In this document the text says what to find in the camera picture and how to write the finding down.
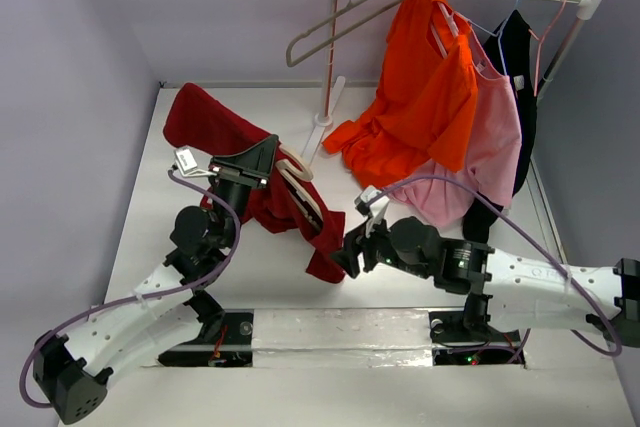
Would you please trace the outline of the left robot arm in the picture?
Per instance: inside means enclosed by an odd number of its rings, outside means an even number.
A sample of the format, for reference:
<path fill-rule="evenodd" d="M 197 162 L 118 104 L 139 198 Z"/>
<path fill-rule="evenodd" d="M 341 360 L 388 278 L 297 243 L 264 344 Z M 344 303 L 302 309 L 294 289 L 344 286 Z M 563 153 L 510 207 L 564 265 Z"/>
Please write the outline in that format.
<path fill-rule="evenodd" d="M 278 143 L 269 135 L 212 157 L 206 169 L 188 147 L 175 150 L 169 178 L 196 192 L 202 189 L 193 179 L 208 179 L 211 209 L 187 206 L 177 214 L 173 250 L 128 297 L 93 307 L 36 342 L 33 378 L 63 424 L 95 411 L 130 370 L 181 343 L 219 335 L 225 311 L 206 289 L 236 252 L 240 218 L 251 192 L 267 187 Z"/>

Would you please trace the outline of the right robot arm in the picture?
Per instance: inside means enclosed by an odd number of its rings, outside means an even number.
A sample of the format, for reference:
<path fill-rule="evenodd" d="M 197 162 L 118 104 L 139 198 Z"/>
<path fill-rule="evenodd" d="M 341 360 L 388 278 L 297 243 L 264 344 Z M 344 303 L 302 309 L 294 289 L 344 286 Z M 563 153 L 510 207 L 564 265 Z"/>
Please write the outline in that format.
<path fill-rule="evenodd" d="M 555 269 L 486 244 L 443 238 L 415 217 L 372 229 L 360 225 L 331 258 L 351 278 L 385 264 L 464 297 L 454 327 L 473 339 L 493 330 L 544 328 L 639 344 L 639 265 L 630 259 L 613 267 Z"/>

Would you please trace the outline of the beige wooden hanger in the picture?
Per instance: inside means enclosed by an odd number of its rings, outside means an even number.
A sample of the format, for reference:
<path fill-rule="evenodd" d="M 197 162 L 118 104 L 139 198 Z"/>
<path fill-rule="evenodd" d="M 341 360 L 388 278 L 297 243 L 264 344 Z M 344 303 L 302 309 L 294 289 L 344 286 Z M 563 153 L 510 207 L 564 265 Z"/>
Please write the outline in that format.
<path fill-rule="evenodd" d="M 283 177 L 289 195 L 308 223 L 320 232 L 323 228 L 323 215 L 319 204 L 307 191 L 303 182 L 310 183 L 313 173 L 305 160 L 284 144 L 279 151 L 283 158 L 275 162 L 276 170 Z"/>

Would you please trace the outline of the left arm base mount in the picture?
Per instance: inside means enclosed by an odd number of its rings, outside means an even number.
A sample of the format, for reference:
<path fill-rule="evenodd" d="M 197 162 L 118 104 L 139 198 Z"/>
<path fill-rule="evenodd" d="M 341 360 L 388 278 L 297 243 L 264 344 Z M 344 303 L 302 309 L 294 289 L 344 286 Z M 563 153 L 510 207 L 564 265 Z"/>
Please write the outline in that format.
<path fill-rule="evenodd" d="M 195 314 L 197 336 L 160 354 L 163 367 L 242 368 L 253 365 L 253 310 L 225 310 L 204 291 L 185 306 Z"/>

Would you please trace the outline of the dark red t shirt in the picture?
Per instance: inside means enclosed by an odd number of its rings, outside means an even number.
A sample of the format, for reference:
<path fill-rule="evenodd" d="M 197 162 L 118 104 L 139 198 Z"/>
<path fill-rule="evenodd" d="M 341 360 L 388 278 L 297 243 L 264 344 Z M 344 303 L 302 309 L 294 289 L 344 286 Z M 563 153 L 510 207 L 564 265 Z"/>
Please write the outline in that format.
<path fill-rule="evenodd" d="M 264 140 L 269 133 L 235 114 L 201 87 L 185 84 L 169 111 L 163 135 L 174 147 L 189 146 L 211 156 L 240 153 Z M 317 204 L 322 228 L 316 229 L 296 205 L 278 170 L 273 170 L 267 187 L 250 194 L 241 222 L 256 220 L 272 234 L 298 230 L 314 248 L 306 272 L 324 282 L 338 284 L 345 273 L 330 258 L 342 246 L 346 215 L 328 209 L 315 186 L 302 179 L 296 185 Z"/>

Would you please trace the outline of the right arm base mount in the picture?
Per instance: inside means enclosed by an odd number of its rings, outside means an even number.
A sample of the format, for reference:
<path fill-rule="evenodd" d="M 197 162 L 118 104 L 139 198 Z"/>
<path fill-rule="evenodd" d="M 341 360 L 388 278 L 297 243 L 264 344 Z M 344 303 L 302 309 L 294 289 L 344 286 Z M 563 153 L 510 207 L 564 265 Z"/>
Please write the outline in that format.
<path fill-rule="evenodd" d="M 461 308 L 429 313 L 435 366 L 526 365 L 524 335 L 489 325 L 489 299 L 472 294 Z"/>

